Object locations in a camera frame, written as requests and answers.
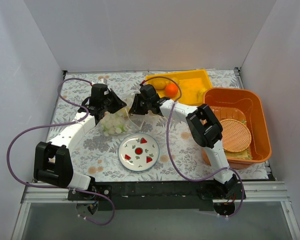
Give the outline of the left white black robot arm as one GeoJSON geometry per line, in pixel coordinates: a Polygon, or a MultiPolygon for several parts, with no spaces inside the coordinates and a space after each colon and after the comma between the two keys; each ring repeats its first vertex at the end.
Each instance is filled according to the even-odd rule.
{"type": "Polygon", "coordinates": [[[96,196],[96,187],[92,177],[74,171],[71,152],[81,139],[92,130],[105,116],[115,114],[126,107],[106,84],[96,83],[91,87],[91,94],[83,100],[78,109],[74,124],[64,128],[49,142],[40,142],[35,148],[33,176],[41,181],[60,188],[79,189],[85,200],[96,196]]]}

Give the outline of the clear zip top bag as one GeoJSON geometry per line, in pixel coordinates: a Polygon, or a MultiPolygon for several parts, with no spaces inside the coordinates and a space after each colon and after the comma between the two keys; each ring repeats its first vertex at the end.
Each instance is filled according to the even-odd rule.
{"type": "Polygon", "coordinates": [[[105,137],[128,135],[142,129],[145,115],[129,114],[135,98],[134,93],[127,94],[123,101],[127,104],[116,113],[106,112],[103,119],[98,123],[99,132],[105,137]]]}

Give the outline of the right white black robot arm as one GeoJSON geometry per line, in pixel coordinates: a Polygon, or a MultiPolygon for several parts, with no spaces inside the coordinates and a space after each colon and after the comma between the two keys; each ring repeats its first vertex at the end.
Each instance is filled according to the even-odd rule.
{"type": "Polygon", "coordinates": [[[216,193],[227,199],[235,192],[238,178],[231,170],[223,149],[223,127],[211,108],[202,104],[190,106],[178,103],[168,97],[159,97],[155,88],[146,84],[140,85],[139,93],[134,96],[130,115],[146,115],[151,111],[155,115],[167,117],[166,141],[169,141],[169,125],[172,118],[185,122],[193,140],[204,149],[208,156],[216,185],[216,193]]]}

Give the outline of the fake orange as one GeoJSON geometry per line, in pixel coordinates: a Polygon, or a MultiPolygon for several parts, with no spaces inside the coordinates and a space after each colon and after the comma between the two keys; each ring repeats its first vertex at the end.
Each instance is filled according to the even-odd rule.
{"type": "Polygon", "coordinates": [[[164,89],[164,94],[169,98],[174,98],[178,95],[179,89],[176,84],[169,83],[166,85],[164,89]]]}

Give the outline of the smooth fake yellow lemon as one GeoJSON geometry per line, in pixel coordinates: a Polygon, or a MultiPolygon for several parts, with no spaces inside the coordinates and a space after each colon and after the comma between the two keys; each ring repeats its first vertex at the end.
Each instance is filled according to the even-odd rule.
{"type": "Polygon", "coordinates": [[[180,80],[176,77],[172,77],[171,78],[173,80],[173,83],[176,84],[176,85],[179,85],[180,84],[180,80]]]}

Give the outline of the fake yellow mango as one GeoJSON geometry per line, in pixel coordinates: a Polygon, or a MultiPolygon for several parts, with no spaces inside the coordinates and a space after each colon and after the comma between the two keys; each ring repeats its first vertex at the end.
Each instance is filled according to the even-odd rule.
{"type": "Polygon", "coordinates": [[[153,85],[156,90],[164,90],[167,83],[164,78],[154,78],[151,80],[151,85],[153,85]]]}

